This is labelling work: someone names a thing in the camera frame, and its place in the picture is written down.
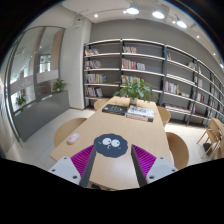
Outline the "gripper purple and grey left finger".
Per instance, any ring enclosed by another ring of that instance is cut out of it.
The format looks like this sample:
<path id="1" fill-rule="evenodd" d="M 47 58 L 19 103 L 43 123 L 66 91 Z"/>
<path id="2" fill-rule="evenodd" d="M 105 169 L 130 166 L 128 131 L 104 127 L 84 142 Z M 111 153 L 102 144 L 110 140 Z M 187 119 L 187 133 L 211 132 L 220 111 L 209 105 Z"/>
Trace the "gripper purple and grey left finger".
<path id="1" fill-rule="evenodd" d="M 81 187 L 86 187 L 92 171 L 96 150 L 93 145 L 72 157 L 63 156 L 49 172 Z"/>

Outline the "gripper purple and grey right finger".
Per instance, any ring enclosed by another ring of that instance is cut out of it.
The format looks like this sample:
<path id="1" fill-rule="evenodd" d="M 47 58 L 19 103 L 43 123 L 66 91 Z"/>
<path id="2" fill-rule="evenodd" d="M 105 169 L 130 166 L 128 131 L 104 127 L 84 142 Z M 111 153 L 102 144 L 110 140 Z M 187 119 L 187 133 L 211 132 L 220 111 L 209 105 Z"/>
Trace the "gripper purple and grey right finger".
<path id="1" fill-rule="evenodd" d="M 177 171 L 177 168 L 165 157 L 156 157 L 134 144 L 131 145 L 131 156 L 140 187 Z"/>

